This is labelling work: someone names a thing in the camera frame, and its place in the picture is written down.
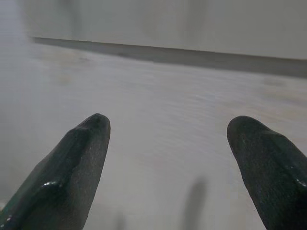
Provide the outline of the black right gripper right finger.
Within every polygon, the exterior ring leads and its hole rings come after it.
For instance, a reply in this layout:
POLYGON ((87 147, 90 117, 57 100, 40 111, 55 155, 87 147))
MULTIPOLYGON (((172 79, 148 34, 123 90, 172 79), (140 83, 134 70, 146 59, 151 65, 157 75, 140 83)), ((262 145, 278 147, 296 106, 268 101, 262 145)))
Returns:
POLYGON ((244 185, 268 230, 307 228, 307 158, 284 135, 249 116, 227 126, 244 185))

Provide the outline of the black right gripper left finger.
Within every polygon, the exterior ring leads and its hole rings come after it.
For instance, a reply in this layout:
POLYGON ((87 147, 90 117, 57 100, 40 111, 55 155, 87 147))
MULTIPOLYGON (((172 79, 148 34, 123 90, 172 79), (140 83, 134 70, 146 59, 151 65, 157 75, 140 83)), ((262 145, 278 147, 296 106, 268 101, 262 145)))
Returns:
POLYGON ((0 213, 3 230, 81 230, 100 182, 109 119, 96 113, 60 140, 0 213))

